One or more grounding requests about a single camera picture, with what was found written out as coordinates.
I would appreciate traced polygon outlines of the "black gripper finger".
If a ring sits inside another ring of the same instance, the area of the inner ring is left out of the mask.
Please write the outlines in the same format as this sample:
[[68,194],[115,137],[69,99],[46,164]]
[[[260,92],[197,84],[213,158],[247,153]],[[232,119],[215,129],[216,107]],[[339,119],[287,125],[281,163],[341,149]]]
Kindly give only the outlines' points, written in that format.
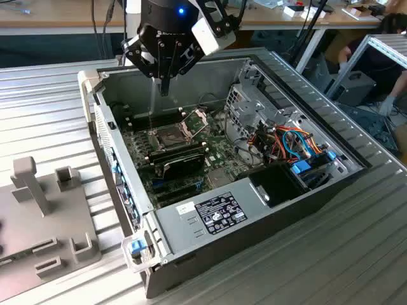
[[185,75],[203,56],[204,52],[196,41],[193,41],[189,46],[186,43],[176,41],[165,77],[166,96],[169,94],[170,80],[178,74]]
[[160,57],[149,51],[138,35],[125,39],[122,49],[125,58],[156,83],[162,97],[166,96],[166,77],[160,72]]

